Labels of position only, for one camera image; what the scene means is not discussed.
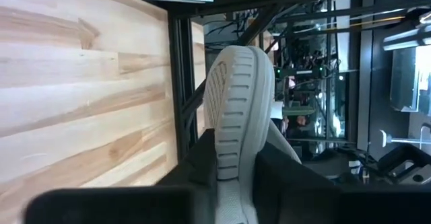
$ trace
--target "wooden surface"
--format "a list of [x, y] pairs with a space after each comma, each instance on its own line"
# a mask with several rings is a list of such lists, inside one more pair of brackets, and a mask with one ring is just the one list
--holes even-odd
[[[193, 41], [198, 86], [201, 26]], [[176, 164], [168, 45], [167, 13], [140, 0], [0, 0], [1, 224], [41, 192]]]

